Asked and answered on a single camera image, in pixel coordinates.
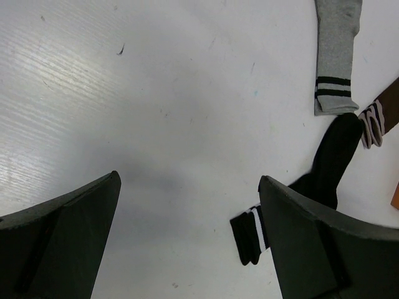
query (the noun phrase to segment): white table surface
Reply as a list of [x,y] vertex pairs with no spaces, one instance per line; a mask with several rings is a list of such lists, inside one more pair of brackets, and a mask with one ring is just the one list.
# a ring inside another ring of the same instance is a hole
[[[361,109],[399,76],[398,13],[364,0]],[[229,219],[261,175],[304,174],[333,119],[313,116],[313,0],[3,0],[0,25],[0,215],[115,169],[93,299],[281,298],[270,252],[243,267]],[[398,149],[399,128],[359,145],[341,212],[399,227]]]

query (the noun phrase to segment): sock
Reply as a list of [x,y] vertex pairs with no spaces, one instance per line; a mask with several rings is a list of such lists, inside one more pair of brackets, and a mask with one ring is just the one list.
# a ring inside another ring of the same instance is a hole
[[361,112],[359,119],[363,123],[364,147],[381,146],[382,136],[399,122],[399,78]]
[[269,248],[261,205],[258,204],[230,220],[241,263],[257,265],[262,252]]
[[319,22],[315,115],[339,115],[352,101],[353,40],[360,29],[362,0],[315,0]]
[[[309,199],[336,210],[337,186],[355,153],[362,130],[362,122],[353,113],[338,116],[320,142],[310,173],[301,176],[289,187]],[[262,252],[269,248],[260,204],[230,222],[240,258],[246,257],[246,260],[241,259],[241,262],[247,265],[250,260],[256,265]]]

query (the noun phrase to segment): black stripe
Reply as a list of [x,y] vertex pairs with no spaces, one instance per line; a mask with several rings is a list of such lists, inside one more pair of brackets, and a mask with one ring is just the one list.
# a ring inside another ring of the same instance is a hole
[[334,90],[334,89],[318,89],[316,96],[319,95],[335,95],[336,97],[351,97],[351,92],[347,90]]
[[374,102],[372,105],[374,106],[375,117],[377,118],[378,124],[380,125],[380,129],[381,129],[381,119],[380,119],[380,114],[378,112],[377,103]]
[[319,83],[350,86],[349,79],[342,79],[342,78],[337,78],[337,77],[318,77],[316,80],[316,84],[319,84]]
[[[361,114],[359,114],[359,119],[360,119],[360,117],[361,117],[362,115],[366,118],[366,114],[365,114],[365,112],[363,111],[363,112],[361,112]],[[370,140],[371,143],[372,143],[372,144],[370,144],[370,143],[369,143],[369,140],[368,140],[368,135],[367,135],[367,128],[368,128],[367,118],[366,118],[366,123],[365,123],[363,120],[360,120],[360,121],[362,122],[363,134],[365,135],[365,141],[366,141],[367,148],[370,148],[371,145],[373,145],[373,141]]]
[[368,107],[366,108],[366,110],[363,111],[363,112],[364,112],[364,116],[366,117],[366,120],[367,120],[367,112],[368,112],[368,111],[370,111],[370,112],[372,111],[371,107],[372,107],[372,106],[370,105],[370,106],[368,106]]

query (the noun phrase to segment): scratch mark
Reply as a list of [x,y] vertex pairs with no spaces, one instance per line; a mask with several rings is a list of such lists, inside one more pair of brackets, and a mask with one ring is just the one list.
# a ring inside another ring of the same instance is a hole
[[43,79],[42,79],[42,81],[43,81],[43,83],[44,83],[45,86],[47,86],[50,90],[54,91],[54,89],[52,89],[52,88],[46,83],[46,81],[44,81]]
[[215,38],[212,40],[211,44],[209,45],[208,51],[212,50],[213,46],[214,46],[214,42],[216,40],[216,36]]
[[117,53],[117,55],[121,56],[123,54],[123,50],[125,50],[125,43],[123,43],[122,50],[119,53]]

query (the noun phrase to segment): orange object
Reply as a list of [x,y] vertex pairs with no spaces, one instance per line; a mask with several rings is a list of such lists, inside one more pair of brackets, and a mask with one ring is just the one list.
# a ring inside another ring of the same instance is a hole
[[395,194],[393,195],[391,205],[399,210],[399,183],[395,191]]

